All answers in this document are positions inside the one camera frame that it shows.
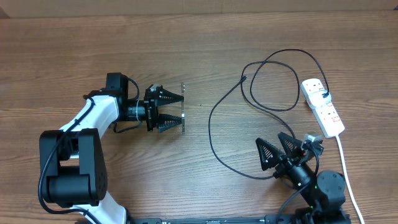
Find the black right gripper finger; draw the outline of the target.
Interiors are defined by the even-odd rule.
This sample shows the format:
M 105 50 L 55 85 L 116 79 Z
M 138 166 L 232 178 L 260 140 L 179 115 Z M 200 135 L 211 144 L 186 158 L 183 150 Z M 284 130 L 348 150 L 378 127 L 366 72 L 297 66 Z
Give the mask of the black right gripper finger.
M 284 148 L 285 154 L 287 156 L 302 156 L 302 141 L 289 136 L 286 133 L 280 132 L 278 138 Z
M 257 138 L 256 146 L 259 152 L 261 168 L 263 171 L 273 168 L 283 161 L 284 153 L 271 143 L 262 138 Z

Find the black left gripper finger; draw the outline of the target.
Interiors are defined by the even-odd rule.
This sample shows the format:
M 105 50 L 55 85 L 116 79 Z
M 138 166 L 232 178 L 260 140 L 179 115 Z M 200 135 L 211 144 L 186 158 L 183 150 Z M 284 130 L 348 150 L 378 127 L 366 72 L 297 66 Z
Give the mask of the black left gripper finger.
M 180 125 L 181 123 L 181 117 L 171 114 L 159 114 L 157 118 L 156 128 L 158 129 L 159 133 L 163 133 L 170 128 Z
M 168 105 L 168 104 L 172 104 L 172 103 L 183 102 L 184 97 L 182 95 L 172 93 L 163 88 L 157 88 L 156 101 L 157 101 L 157 103 L 156 103 L 157 106 L 163 106 L 163 105 Z

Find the black smartphone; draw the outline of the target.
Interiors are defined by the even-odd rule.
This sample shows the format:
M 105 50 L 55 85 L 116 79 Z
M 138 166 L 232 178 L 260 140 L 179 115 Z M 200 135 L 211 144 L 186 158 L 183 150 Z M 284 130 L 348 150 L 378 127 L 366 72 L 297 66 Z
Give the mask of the black smartphone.
M 182 120 L 182 134 L 185 134 L 185 84 L 181 82 L 181 94 L 183 96 L 182 105 L 181 105 L 181 120 Z

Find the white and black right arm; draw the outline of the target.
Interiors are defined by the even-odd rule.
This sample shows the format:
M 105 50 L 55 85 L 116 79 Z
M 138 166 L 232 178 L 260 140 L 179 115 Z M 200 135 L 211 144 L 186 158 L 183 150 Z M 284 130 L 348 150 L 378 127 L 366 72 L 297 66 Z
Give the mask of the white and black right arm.
M 286 178 L 292 183 L 295 193 L 280 207 L 278 214 L 266 215 L 266 223 L 350 223 L 342 205 L 345 203 L 345 177 L 332 170 L 319 171 L 323 153 L 323 139 L 319 134 L 306 134 L 303 140 L 286 133 L 279 133 L 283 151 L 262 138 L 256 146 L 262 170 L 274 168 L 273 177 Z M 288 203 L 301 195 L 308 204 L 284 215 Z

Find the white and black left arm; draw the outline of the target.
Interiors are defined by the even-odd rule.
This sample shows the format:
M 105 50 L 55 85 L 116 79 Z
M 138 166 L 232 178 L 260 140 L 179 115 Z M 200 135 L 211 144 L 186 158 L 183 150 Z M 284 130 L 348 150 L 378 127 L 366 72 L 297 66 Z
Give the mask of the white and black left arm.
M 184 126 L 185 117 L 159 112 L 160 106 L 183 103 L 183 93 L 152 84 L 143 99 L 130 98 L 129 84 L 135 81 L 122 73 L 108 73 L 105 87 L 85 95 L 85 106 L 69 123 L 40 135 L 37 195 L 47 213 L 77 212 L 89 223 L 133 222 L 129 210 L 108 192 L 101 138 L 119 122 L 133 122 L 134 129 L 145 124 L 148 131 L 163 133 Z

